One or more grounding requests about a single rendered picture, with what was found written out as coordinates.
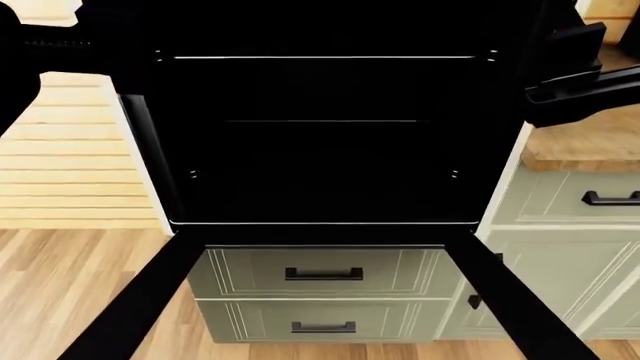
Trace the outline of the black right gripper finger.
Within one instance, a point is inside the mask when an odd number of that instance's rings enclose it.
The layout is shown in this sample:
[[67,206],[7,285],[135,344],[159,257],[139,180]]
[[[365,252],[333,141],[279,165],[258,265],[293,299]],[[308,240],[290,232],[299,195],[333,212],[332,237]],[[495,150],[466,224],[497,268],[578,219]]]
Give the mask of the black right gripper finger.
[[631,20],[618,47],[625,55],[640,61],[640,18]]
[[564,77],[598,73],[598,59],[606,34],[602,22],[584,23],[577,0],[547,0],[543,22],[544,39],[536,50],[534,81],[549,82]]

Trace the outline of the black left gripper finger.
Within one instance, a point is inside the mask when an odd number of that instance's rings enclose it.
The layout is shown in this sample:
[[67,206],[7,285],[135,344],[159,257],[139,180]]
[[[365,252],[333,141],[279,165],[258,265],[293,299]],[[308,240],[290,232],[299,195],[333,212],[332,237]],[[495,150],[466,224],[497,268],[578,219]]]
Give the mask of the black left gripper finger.
[[0,26],[20,26],[21,22],[15,11],[4,2],[0,2]]

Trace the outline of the black oven door with window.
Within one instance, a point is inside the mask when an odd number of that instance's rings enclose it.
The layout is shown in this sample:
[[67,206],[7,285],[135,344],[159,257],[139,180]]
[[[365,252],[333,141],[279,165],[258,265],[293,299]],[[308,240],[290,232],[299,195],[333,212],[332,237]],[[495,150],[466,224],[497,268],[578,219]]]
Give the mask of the black oven door with window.
[[206,248],[443,249],[527,360],[600,360],[471,230],[435,224],[182,227],[57,360],[129,360]]

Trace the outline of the black built-in oven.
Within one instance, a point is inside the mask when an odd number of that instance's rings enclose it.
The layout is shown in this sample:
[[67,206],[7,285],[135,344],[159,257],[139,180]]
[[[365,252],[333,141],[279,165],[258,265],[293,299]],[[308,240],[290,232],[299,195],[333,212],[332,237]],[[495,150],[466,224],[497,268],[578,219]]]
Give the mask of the black built-in oven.
[[[174,226],[477,224],[545,0],[82,0]],[[154,50],[476,60],[171,60]]]

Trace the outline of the wooden countertop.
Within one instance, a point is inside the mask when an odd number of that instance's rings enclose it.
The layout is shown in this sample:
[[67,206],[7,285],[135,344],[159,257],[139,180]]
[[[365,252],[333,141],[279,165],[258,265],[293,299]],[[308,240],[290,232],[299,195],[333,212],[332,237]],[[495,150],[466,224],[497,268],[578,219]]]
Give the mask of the wooden countertop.
[[534,171],[640,173],[640,104],[580,122],[535,128],[521,155]]

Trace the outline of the light wood slatted panel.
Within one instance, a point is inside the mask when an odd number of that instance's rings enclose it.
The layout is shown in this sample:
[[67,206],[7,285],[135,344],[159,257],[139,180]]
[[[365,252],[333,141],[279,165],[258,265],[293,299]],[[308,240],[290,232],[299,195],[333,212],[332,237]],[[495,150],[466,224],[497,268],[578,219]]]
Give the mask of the light wood slatted panel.
[[160,229],[101,89],[109,79],[41,79],[0,138],[0,228]]

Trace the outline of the green drawer front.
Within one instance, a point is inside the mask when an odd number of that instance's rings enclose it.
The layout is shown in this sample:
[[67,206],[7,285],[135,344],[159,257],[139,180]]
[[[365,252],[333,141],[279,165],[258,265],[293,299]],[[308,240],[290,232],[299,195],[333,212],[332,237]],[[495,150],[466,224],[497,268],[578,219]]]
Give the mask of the green drawer front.
[[[217,343],[428,342],[436,338],[448,299],[410,300],[198,300]],[[333,325],[354,321],[353,334],[293,334],[291,323]]]
[[[286,281],[301,272],[364,270],[363,281]],[[197,299],[449,299],[460,272],[442,250],[209,249],[188,281]]]
[[640,224],[640,206],[588,206],[581,201],[586,191],[628,197],[640,191],[640,173],[537,172],[521,165],[493,224]]

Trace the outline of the green cabinet door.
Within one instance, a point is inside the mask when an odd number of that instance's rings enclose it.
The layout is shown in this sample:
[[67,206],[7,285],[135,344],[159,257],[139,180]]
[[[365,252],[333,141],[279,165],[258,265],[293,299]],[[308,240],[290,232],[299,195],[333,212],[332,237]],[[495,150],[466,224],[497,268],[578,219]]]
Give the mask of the green cabinet door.
[[580,338],[640,339],[640,225],[495,225],[477,236]]

